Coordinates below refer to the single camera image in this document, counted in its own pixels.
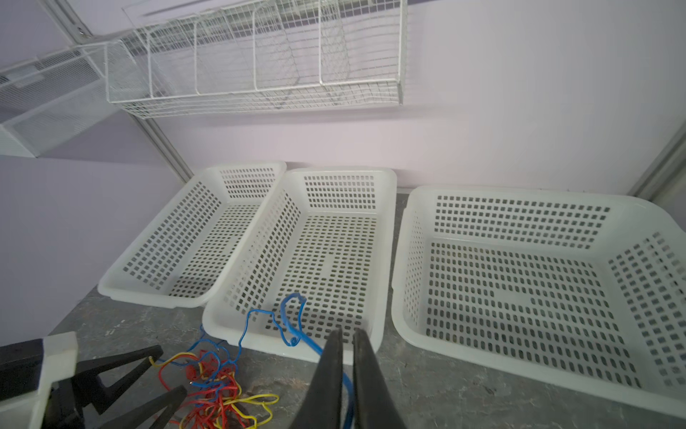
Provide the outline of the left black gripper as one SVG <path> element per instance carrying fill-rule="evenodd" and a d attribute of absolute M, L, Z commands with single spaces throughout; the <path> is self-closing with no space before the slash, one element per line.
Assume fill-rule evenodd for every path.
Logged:
<path fill-rule="evenodd" d="M 75 376 L 58 382 L 51 389 L 41 427 L 43 429 L 84 428 L 83 409 L 85 407 L 91 406 L 98 414 L 101 414 L 102 409 L 98 405 L 98 401 L 101 399 L 102 391 L 128 390 L 151 368 L 152 364 L 149 359 L 152 358 L 155 363 L 162 357 L 163 353 L 163 348 L 160 345 L 155 345 L 78 363 Z M 115 382 L 111 384 L 103 382 L 103 373 L 132 363 L 137 363 L 137 366 Z M 164 428 L 187 398 L 187 394 L 185 387 L 178 386 L 137 409 L 105 423 L 101 428 L 139 428 L 153 416 L 157 416 L 157 418 L 150 427 Z"/>

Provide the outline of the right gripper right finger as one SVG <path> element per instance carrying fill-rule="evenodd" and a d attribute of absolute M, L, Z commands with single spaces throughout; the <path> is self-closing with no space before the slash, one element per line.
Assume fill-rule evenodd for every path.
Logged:
<path fill-rule="evenodd" d="M 355 330 L 353 344 L 356 428 L 406 429 L 392 401 L 366 331 Z"/>

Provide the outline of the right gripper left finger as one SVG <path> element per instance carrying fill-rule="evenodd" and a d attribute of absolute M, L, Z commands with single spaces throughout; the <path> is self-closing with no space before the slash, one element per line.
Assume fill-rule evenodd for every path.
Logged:
<path fill-rule="evenodd" d="M 303 340 L 320 359 L 289 428 L 339 428 L 343 381 L 342 331 L 333 330 L 323 348 L 307 335 Z"/>

